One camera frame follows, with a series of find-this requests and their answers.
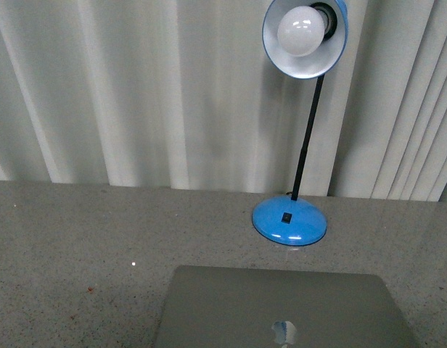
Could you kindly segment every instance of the silver laptop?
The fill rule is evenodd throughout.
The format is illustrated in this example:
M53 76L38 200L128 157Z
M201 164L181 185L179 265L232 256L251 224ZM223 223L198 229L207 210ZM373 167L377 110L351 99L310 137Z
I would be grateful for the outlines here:
M418 347L376 275L180 266L155 348Z

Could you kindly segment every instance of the bulb socket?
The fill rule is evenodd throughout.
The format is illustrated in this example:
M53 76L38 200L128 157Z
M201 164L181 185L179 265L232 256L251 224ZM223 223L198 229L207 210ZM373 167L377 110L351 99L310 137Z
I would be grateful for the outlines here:
M311 5L313 9L316 9L320 12L320 15L325 21L325 34L324 41L328 40L335 34L338 25L338 19L335 11L330 5L325 4L324 2L316 2Z

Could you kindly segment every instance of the speckled gray surface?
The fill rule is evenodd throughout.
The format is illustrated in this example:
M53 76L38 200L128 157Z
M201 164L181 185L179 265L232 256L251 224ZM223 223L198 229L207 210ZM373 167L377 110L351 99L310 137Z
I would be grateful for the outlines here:
M253 229L266 197L0 182L0 347L150 347L178 265L377 274L447 347L447 204L311 197L327 234L292 248Z

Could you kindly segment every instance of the blue lamp shade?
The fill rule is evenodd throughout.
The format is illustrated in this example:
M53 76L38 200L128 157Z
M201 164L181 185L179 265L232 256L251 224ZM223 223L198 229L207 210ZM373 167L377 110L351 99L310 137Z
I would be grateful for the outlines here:
M335 33L325 38L316 51L305 57L287 54L278 40L279 24L295 7L325 4L336 14ZM332 69L343 54L348 40L348 11L343 0L274 0L263 21L262 39L268 58L285 74L300 79L317 78Z

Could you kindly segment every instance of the apple logo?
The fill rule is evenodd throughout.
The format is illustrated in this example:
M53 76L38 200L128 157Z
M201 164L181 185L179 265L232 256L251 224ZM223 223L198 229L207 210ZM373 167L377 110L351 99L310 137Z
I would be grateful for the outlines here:
M272 324L272 330L275 331L275 343L283 344L282 348L287 348L288 344L296 342L298 330L291 321L276 321Z

